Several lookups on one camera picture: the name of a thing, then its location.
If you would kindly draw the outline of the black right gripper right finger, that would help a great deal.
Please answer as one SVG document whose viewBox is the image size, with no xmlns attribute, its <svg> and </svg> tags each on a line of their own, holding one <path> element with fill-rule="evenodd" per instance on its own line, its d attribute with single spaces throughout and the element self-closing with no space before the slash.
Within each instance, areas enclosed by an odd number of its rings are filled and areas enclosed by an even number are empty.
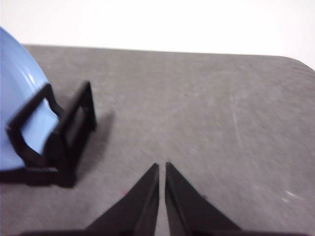
<svg viewBox="0 0 315 236">
<path fill-rule="evenodd" d="M 167 162 L 165 205 L 172 236 L 218 236 L 243 230 L 209 203 L 190 182 Z"/>
</svg>

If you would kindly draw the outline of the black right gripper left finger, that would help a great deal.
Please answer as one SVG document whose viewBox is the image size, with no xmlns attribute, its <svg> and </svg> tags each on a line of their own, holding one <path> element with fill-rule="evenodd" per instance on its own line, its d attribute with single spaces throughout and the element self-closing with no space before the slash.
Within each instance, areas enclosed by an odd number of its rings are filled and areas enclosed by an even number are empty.
<svg viewBox="0 0 315 236">
<path fill-rule="evenodd" d="M 159 206 L 159 166 L 139 181 L 86 230 L 98 236 L 153 236 Z"/>
</svg>

